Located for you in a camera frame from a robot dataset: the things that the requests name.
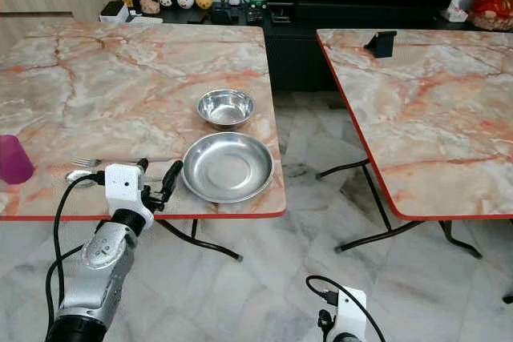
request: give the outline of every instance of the marble floor tile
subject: marble floor tile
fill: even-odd
[[[449,244],[437,223],[335,254],[340,242],[385,229],[361,170],[315,178],[365,156],[349,113],[336,92],[278,93],[273,99],[285,215],[200,221],[198,238],[241,253],[242,263],[155,224],[139,239],[105,341],[318,342],[318,311],[334,308],[305,286],[311,274],[364,290],[387,342],[513,340],[513,305],[501,300],[513,289],[513,225],[454,224],[454,236],[474,244],[483,260]],[[402,223],[392,215],[390,220]],[[192,221],[172,224],[189,232]],[[88,239],[95,225],[63,223],[63,250]],[[51,223],[0,222],[2,341],[42,340],[51,229]],[[70,259],[66,277],[73,271]],[[56,277],[53,283],[55,290]],[[366,338],[377,340],[369,325]]]

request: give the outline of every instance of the plastic cup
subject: plastic cup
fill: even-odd
[[[0,135],[0,179],[8,184],[19,184],[34,174],[34,166],[18,138]]]

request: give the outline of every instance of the stainless steel bowl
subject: stainless steel bowl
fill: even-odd
[[[187,150],[182,177],[200,198],[236,203],[262,192],[273,172],[274,158],[260,140],[237,132],[218,132]]]
[[[201,118],[218,130],[235,130],[253,113],[249,95],[237,90],[215,90],[203,95],[198,103]]]

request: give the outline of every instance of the fork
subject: fork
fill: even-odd
[[[172,158],[146,158],[149,163],[151,162],[168,162],[172,160]],[[96,167],[100,163],[103,162],[121,162],[121,163],[137,163],[141,160],[141,158],[104,158],[104,159],[96,159],[96,158],[81,158],[79,156],[74,156],[72,163],[75,166],[79,167]]]

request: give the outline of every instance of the red table edge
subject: red table edge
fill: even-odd
[[[385,194],[386,200],[388,201],[390,210],[392,213],[397,216],[399,219],[405,219],[405,220],[465,220],[465,219],[511,219],[513,218],[513,214],[487,214],[487,215],[433,215],[433,216],[419,216],[419,215],[405,215],[399,211],[397,206],[394,203],[394,200],[392,199],[392,195],[388,191],[388,188],[386,187],[385,181],[383,180],[382,174],[379,171],[378,165],[376,164],[376,161],[374,160],[374,157],[372,156],[372,153],[370,152],[369,145],[367,144],[367,141],[365,137],[363,136],[362,129],[360,128],[360,125],[358,124],[358,120],[356,119],[355,114],[353,113],[353,109],[351,108],[351,105],[349,104],[349,101],[347,100],[345,96],[344,89],[342,88],[342,85],[338,79],[337,72],[333,68],[333,65],[331,64],[331,60],[329,60],[328,53],[326,52],[326,49],[324,48],[324,44],[322,44],[321,37],[319,36],[318,30],[316,30],[315,36],[317,38],[317,41],[319,45],[321,46],[322,54],[324,55],[326,62],[328,63],[329,69],[331,70],[331,74],[333,75],[333,78],[335,79],[335,83],[337,84],[338,90],[340,91],[342,98],[345,102],[345,107],[347,108],[349,115],[351,116],[351,120],[353,121],[353,126],[356,129],[358,136],[360,137],[360,141],[363,144],[363,147],[365,148],[366,154],[369,157],[370,164],[372,165],[372,168],[374,169],[374,173],[376,174],[376,177],[378,178],[379,185],[382,188],[383,193]]]
[[[282,211],[264,212],[260,214],[157,214],[155,220],[175,220],[175,219],[265,219],[277,218],[283,216],[286,208]],[[80,215],[80,216],[61,216],[61,221],[86,221],[86,220],[109,220],[109,215]],[[23,215],[23,216],[0,216],[0,222],[35,222],[35,221],[53,221],[55,215]]]

